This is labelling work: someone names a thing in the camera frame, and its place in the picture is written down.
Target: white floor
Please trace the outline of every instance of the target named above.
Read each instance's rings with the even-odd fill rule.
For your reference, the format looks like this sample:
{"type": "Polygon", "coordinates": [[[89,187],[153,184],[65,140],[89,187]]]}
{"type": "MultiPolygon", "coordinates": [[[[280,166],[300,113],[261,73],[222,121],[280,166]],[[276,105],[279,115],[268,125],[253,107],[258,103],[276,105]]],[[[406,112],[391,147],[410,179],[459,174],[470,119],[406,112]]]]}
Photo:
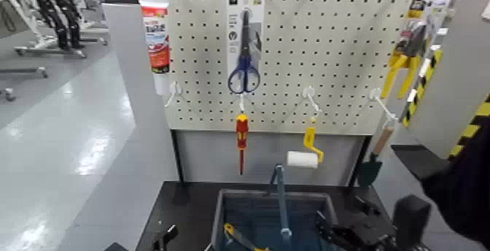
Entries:
{"type": "Polygon", "coordinates": [[[133,129],[112,53],[1,129],[0,250],[56,250],[133,129]]]}

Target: blue bin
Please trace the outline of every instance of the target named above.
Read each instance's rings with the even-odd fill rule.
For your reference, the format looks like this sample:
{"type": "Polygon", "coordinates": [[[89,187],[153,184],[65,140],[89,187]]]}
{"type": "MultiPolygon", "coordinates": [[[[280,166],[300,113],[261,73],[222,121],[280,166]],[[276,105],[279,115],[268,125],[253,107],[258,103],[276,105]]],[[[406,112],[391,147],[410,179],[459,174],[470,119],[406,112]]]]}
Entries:
{"type": "Polygon", "coordinates": [[[256,247],[272,251],[336,251],[315,229],[316,211],[332,224],[337,217],[332,201],[323,193],[286,193],[291,247],[284,246],[277,194],[264,191],[222,189],[218,195],[211,244],[215,251],[247,251],[237,242],[227,245],[223,225],[229,223],[256,247]]]}

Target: scissors handle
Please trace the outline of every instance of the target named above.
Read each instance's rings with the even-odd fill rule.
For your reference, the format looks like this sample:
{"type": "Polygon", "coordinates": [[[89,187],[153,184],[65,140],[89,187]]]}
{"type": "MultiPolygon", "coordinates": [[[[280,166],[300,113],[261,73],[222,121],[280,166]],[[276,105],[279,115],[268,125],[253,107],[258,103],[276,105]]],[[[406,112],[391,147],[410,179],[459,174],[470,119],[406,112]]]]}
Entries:
{"type": "Polygon", "coordinates": [[[231,72],[231,75],[228,77],[228,88],[232,93],[235,94],[242,94],[242,93],[251,93],[255,91],[260,84],[260,74],[259,71],[249,65],[246,68],[241,68],[238,66],[233,72],[231,72]],[[256,80],[254,81],[255,85],[252,87],[249,87],[249,77],[250,75],[253,75],[253,78],[256,80]],[[236,85],[238,82],[234,79],[239,79],[239,88],[233,87],[233,85],[236,85]]]}

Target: yellow and black striped tape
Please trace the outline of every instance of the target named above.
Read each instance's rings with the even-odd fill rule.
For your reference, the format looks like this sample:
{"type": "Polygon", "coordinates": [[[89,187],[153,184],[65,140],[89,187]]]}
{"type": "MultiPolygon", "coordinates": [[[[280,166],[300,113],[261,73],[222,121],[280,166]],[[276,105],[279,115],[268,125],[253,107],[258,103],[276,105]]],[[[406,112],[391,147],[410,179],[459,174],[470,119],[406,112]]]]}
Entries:
{"type": "Polygon", "coordinates": [[[442,50],[434,51],[434,55],[430,60],[430,64],[427,67],[425,74],[420,77],[419,83],[415,88],[416,95],[413,98],[413,101],[409,102],[407,111],[405,112],[405,116],[402,119],[403,126],[408,127],[408,124],[410,123],[410,119],[413,117],[415,111],[417,110],[417,104],[422,100],[422,97],[424,96],[427,83],[432,79],[432,75],[434,74],[435,67],[438,65],[442,57],[443,57],[442,50]]]}
{"type": "Polygon", "coordinates": [[[453,160],[461,151],[464,146],[476,135],[483,123],[488,122],[490,118],[490,94],[486,97],[486,100],[476,110],[475,117],[471,120],[470,124],[466,126],[463,134],[459,138],[458,143],[453,147],[449,154],[449,160],[453,160]]]}

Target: hazard stripe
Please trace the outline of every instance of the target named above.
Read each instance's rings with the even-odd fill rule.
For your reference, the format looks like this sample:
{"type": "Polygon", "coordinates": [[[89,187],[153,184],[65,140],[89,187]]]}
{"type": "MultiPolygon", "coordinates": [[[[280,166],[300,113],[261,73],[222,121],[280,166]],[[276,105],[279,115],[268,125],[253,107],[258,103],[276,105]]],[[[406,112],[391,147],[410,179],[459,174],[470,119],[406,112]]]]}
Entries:
{"type": "Polygon", "coordinates": [[[478,130],[487,122],[490,118],[490,94],[486,97],[486,100],[476,109],[475,116],[471,120],[470,124],[466,126],[461,134],[456,145],[451,149],[449,153],[449,160],[452,161],[457,157],[464,147],[471,141],[471,139],[478,133],[478,130]]]}
{"type": "Polygon", "coordinates": [[[436,50],[434,51],[434,54],[431,58],[425,59],[419,74],[419,81],[418,81],[419,83],[414,88],[414,91],[416,91],[416,95],[412,101],[411,100],[407,101],[408,106],[402,118],[403,126],[408,127],[408,125],[410,124],[410,119],[415,114],[418,104],[424,97],[425,88],[427,87],[429,81],[432,79],[432,75],[434,74],[435,67],[440,62],[442,56],[443,56],[443,51],[436,50]]]}

